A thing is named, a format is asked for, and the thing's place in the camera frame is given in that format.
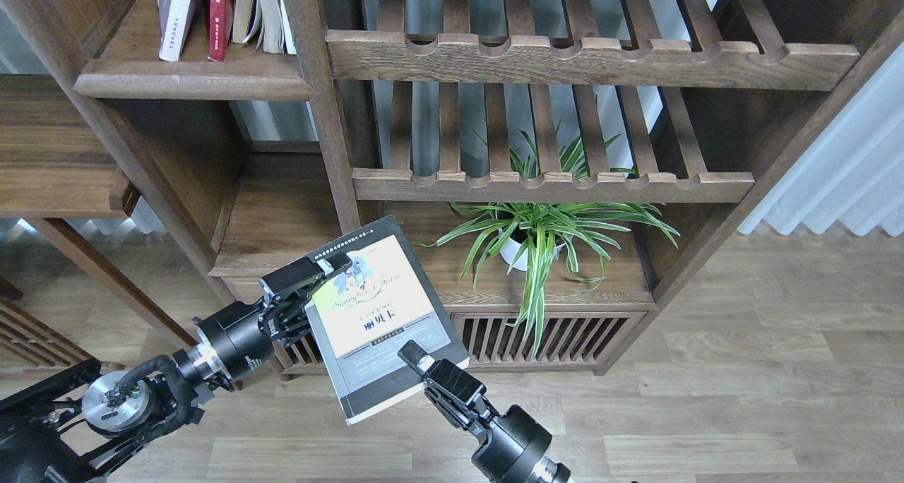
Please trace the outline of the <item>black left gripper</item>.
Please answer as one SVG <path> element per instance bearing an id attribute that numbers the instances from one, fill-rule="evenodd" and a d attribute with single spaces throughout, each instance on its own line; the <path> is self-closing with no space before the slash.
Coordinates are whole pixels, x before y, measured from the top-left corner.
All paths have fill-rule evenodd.
<path id="1" fill-rule="evenodd" d="M 212 316 L 193 318 L 200 343 L 191 348 L 191 382 L 232 392 L 238 380 L 273 357 L 274 342 L 289 347 L 310 334 L 310 294 L 351 264 L 342 252 L 318 261 L 298 258 L 259 280 L 263 297 L 255 304 L 235 301 Z"/>

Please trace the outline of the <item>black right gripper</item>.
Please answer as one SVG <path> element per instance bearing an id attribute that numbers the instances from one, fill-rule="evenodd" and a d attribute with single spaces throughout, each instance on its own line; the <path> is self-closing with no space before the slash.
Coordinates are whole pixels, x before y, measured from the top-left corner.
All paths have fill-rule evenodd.
<path id="1" fill-rule="evenodd" d="M 489 481 L 555 481 L 555 462 L 546 455 L 552 435 L 520 406 L 498 415 L 484 398 L 482 382 L 448 359 L 436 360 L 413 340 L 398 356 L 425 383 L 427 399 L 442 415 L 477 438 L 471 461 Z"/>

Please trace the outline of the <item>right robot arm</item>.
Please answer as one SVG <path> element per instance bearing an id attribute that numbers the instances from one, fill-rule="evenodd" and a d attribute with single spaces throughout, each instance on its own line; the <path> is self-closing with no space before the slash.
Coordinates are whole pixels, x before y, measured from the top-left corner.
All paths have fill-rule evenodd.
<path id="1" fill-rule="evenodd" d="M 425 395 L 449 423 L 477 438 L 472 464 L 491 482 L 569 482 L 571 471 L 546 455 L 552 435 L 523 408 L 504 415 L 485 398 L 487 387 L 446 359 L 410 340 L 398 356 L 419 374 Z"/>

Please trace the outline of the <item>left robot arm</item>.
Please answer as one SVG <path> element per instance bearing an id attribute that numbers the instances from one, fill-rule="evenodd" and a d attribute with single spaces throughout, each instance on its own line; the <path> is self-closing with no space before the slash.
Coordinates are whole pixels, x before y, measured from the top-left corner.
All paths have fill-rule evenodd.
<path id="1" fill-rule="evenodd" d="M 151 441 L 200 422 L 216 388 L 243 377 L 309 331 L 306 303 L 351 268 L 348 255 L 304 256 L 261 278 L 263 296 L 198 320 L 199 344 L 131 371 L 90 359 L 2 402 L 4 482 L 103 482 Z"/>

